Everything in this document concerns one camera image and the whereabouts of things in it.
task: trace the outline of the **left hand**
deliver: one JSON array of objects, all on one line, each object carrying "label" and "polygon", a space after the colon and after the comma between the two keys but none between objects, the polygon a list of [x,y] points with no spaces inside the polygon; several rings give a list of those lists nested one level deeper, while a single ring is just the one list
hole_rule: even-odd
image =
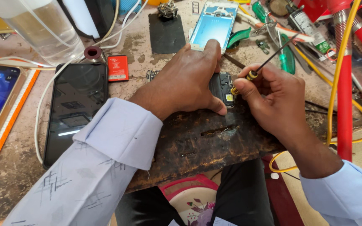
[{"label": "left hand", "polygon": [[150,83],[140,87],[129,99],[160,120],[177,111],[210,109],[226,115],[226,105],[209,90],[214,72],[220,72],[221,47],[211,39],[203,52],[186,44]]}]

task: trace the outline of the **black pants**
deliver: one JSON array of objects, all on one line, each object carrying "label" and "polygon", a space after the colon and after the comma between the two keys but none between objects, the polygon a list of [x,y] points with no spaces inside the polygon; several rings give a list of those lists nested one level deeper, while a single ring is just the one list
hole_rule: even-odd
[{"label": "black pants", "polygon": [[[184,222],[158,187],[125,194],[115,210],[118,226],[168,226]],[[219,217],[238,226],[273,226],[261,159],[224,167],[212,221]]]}]

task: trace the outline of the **shirt cuff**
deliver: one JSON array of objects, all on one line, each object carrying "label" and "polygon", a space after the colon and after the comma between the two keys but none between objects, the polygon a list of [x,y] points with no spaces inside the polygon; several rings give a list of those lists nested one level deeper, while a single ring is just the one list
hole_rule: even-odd
[{"label": "shirt cuff", "polygon": [[117,162],[149,170],[162,126],[150,111],[112,98],[73,140],[87,143]]},{"label": "shirt cuff", "polygon": [[316,211],[348,219],[362,218],[362,169],[343,160],[336,173],[320,179],[301,176],[309,204]]}]

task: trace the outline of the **light blue shirt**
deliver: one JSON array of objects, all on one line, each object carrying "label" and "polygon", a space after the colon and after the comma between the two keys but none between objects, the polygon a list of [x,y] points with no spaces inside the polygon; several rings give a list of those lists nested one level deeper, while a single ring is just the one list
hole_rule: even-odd
[{"label": "light blue shirt", "polygon": [[[162,125],[136,104],[109,99],[3,225],[106,226],[136,170],[150,168]],[[328,177],[300,178],[330,225],[362,226],[360,167],[345,161]]]}]

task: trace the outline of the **black mat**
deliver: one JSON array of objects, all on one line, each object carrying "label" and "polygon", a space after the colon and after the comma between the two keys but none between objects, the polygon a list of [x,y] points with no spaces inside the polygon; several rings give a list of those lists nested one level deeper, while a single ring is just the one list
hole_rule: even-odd
[{"label": "black mat", "polygon": [[150,43],[155,54],[177,53],[185,44],[181,16],[167,19],[149,14]]}]

